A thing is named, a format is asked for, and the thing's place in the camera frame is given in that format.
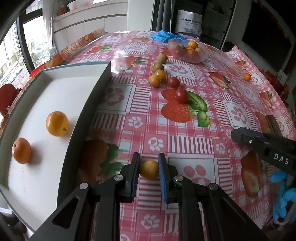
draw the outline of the black screen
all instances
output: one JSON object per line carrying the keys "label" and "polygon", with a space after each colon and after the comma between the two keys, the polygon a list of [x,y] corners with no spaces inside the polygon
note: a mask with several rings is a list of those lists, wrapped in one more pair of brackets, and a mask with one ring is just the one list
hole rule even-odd
{"label": "black screen", "polygon": [[276,20],[257,3],[252,2],[248,24],[242,41],[260,54],[276,71],[287,57],[291,43]]}

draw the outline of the clear plastic fruit container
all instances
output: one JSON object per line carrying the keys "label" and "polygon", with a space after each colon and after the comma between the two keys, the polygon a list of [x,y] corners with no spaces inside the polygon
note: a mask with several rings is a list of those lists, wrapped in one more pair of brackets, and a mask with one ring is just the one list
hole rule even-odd
{"label": "clear plastic fruit container", "polygon": [[206,59],[209,55],[208,49],[201,42],[198,43],[198,47],[202,51],[197,52],[196,50],[188,49],[188,40],[182,40],[179,38],[168,40],[168,49],[174,55],[175,58],[180,59],[185,62],[198,64]]}

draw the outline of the white paper bag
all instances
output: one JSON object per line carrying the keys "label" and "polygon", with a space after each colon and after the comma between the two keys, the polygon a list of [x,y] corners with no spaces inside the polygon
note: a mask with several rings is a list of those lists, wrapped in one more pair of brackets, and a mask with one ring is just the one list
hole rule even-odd
{"label": "white paper bag", "polygon": [[176,33],[190,33],[199,37],[202,33],[202,16],[198,13],[178,10]]}

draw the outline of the metal screw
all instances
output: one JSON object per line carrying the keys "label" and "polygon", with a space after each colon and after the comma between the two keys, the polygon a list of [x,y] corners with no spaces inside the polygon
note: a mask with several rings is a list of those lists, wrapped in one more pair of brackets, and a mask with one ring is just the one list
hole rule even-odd
{"label": "metal screw", "polygon": [[80,185],[79,185],[79,187],[80,187],[80,189],[87,189],[88,188],[88,184],[87,183],[81,183]]}
{"label": "metal screw", "polygon": [[116,176],[114,177],[114,179],[115,179],[115,181],[120,181],[120,180],[123,179],[123,176],[122,176],[122,175],[116,175]]}
{"label": "metal screw", "polygon": [[183,180],[183,177],[181,175],[177,175],[174,177],[174,179],[177,181],[177,182],[180,182]]}
{"label": "metal screw", "polygon": [[217,190],[217,189],[218,189],[218,185],[217,185],[216,183],[211,183],[211,184],[209,185],[209,188],[210,188],[211,190]]}

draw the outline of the plastic bowl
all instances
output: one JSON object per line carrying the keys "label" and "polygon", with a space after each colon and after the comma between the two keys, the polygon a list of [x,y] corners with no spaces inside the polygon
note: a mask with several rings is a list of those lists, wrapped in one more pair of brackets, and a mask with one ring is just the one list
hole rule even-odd
{"label": "plastic bowl", "polygon": [[67,6],[69,7],[70,11],[76,10],[78,8],[86,7],[93,4],[94,0],[76,0],[69,3]]}
{"label": "plastic bowl", "polygon": [[180,59],[185,62],[198,64],[206,59],[209,55],[208,49],[201,43],[198,42],[198,47],[202,49],[201,52],[195,50],[187,49],[188,40],[181,40],[179,38],[168,40],[168,49],[174,55],[175,58]]}

